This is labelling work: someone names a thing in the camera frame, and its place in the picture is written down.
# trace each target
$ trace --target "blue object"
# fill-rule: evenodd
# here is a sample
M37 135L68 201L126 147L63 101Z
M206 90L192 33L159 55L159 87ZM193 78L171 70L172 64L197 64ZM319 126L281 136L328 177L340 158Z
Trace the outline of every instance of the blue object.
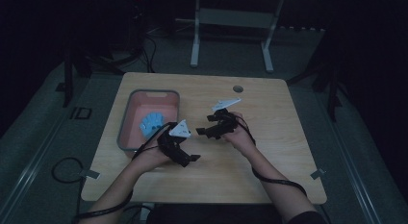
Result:
M139 125L143 136L146 139L151 138L160 127L163 126L163 116L159 112L151 112L148 114Z

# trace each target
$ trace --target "plastic bin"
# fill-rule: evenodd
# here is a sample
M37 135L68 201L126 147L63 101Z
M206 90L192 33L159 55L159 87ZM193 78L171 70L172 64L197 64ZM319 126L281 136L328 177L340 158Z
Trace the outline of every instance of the plastic bin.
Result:
M137 89L133 91L123 115L117 137L117 145L128 157L146 142L139 127L141 121L151 112L160 112L164 124L178 121L180 95L174 90Z

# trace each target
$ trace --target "gray carpet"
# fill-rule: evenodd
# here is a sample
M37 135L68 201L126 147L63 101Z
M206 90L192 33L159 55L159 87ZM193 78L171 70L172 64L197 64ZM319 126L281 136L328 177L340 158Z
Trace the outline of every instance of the gray carpet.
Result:
M236 38L222 40L214 36L214 31L209 31L201 40L197 68L190 68L191 31L184 30L172 37L152 37L157 43L154 70L158 73L287 80L304 70L321 38L321 33L314 31L278 30L270 48L275 72L269 74L264 70L258 42ZM147 40L145 48L151 54L153 43ZM143 60L122 67L125 71L143 72L146 69ZM26 193L20 194L19 202L13 206L15 209L9 213L8 222L4 223L68 223L75 213L78 185L56 182L51 177L51 169L65 157L80 159L85 168L91 164L120 84L118 76L97 69L95 72L89 80L76 78L75 98L69 108L63 109L63 95L54 91L62 80L63 70L54 70L26 111L1 139L2 207L13 194L27 162L43 147L45 139L51 140L31 186ZM356 186L350 179L352 175L347 170L341 147L345 147L353 159L380 222L405 223L408 220L407 205L359 114L339 93L343 106L336 109L338 122L331 122L324 110L327 93L314 93L312 81L313 77L305 79L290 87L290 91L316 164L326 171L322 182L328 200L323 207L332 223L372 223L367 220L356 195ZM69 119L73 107L92 108L90 119ZM54 125L58 119L63 121L61 126ZM50 137L49 133L53 132L55 135ZM72 162L63 165L61 171L65 176L74 177L78 168ZM89 205L83 202L82 211Z

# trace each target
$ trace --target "white triangle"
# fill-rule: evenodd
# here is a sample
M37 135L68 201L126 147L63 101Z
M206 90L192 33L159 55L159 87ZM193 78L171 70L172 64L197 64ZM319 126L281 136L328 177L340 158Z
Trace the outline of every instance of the white triangle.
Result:
M239 103L239 102L241 102L241 98L239 98L239 97L237 97L235 99L231 99L231 100L218 101L218 104L216 104L213 107L213 111L218 111L218 110L227 108L227 107L232 106L232 105L234 105L236 103Z
M190 137L190 131L187 127L186 119L180 121L170 132L168 132L173 137Z

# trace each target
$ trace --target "black sleeve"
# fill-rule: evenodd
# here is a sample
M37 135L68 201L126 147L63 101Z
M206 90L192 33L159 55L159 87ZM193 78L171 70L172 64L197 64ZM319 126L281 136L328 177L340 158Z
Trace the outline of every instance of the black sleeve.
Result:
M303 212L292 218L288 224L325 224L323 217L318 212Z

